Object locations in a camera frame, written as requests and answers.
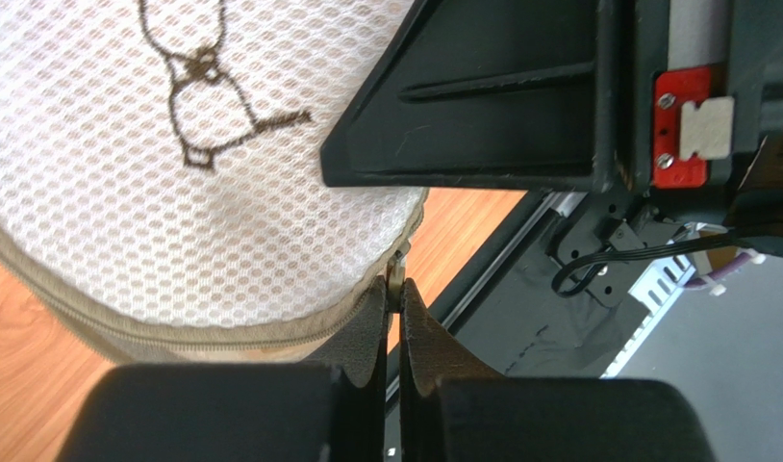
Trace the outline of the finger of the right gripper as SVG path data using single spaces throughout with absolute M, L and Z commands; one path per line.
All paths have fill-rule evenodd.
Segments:
M 330 187 L 602 193 L 619 1 L 416 1 L 320 149 Z

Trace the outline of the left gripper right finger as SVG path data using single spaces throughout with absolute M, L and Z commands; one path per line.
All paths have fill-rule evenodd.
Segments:
M 405 461 L 712 461 L 693 407 L 644 379 L 514 378 L 462 346 L 400 290 Z

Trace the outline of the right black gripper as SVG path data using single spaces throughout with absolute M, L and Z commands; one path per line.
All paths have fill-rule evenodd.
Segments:
M 619 5 L 619 170 L 666 218 L 783 257 L 783 1 Z

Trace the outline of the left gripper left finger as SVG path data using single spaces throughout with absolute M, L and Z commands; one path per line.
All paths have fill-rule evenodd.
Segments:
M 308 358 L 120 367 L 88 395 L 62 461 L 381 461 L 387 283 Z

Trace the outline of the round white bag lid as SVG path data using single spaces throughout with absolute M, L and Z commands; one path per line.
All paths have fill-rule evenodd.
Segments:
M 330 336 L 422 217 L 319 157 L 409 9 L 0 1 L 0 260 L 128 344 Z

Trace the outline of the metal zipper pull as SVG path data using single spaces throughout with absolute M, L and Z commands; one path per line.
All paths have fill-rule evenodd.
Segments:
M 400 314 L 403 311 L 403 291 L 406 281 L 406 252 L 394 252 L 386 266 L 386 299 L 390 313 Z

